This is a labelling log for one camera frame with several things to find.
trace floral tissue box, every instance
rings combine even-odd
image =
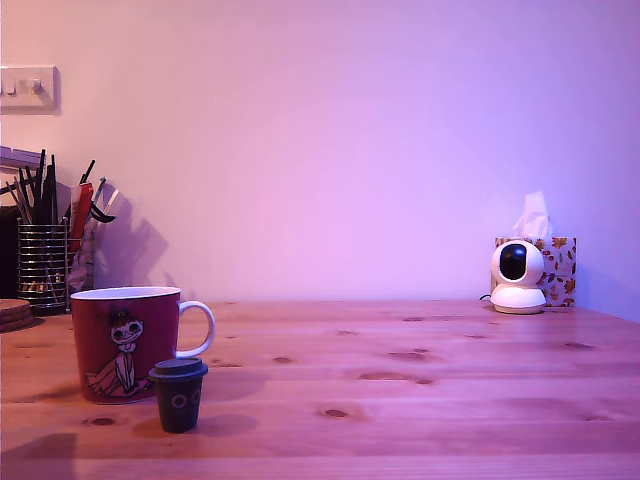
[[[538,282],[547,307],[570,307],[576,300],[576,238],[575,237],[498,237],[496,248],[511,240],[524,240],[538,247],[544,258],[544,273]],[[498,285],[491,275],[491,291]]]

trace cup lid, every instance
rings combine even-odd
[[[209,367],[199,358],[174,358],[156,363],[149,371],[149,380],[154,382],[186,382],[203,377]]]

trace wooden table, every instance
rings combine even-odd
[[[85,403],[71,319],[2,335],[2,479],[640,478],[640,324],[487,302],[213,304],[196,430]],[[186,315],[181,347],[205,334]]]

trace dark green cup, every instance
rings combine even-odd
[[[149,380],[156,384],[162,429],[183,433],[198,423],[202,377],[209,367],[199,358],[176,358],[156,363]]]

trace mug rim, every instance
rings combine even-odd
[[[134,298],[154,298],[166,295],[180,294],[178,287],[113,287],[85,290],[71,295],[71,300],[131,300]]]

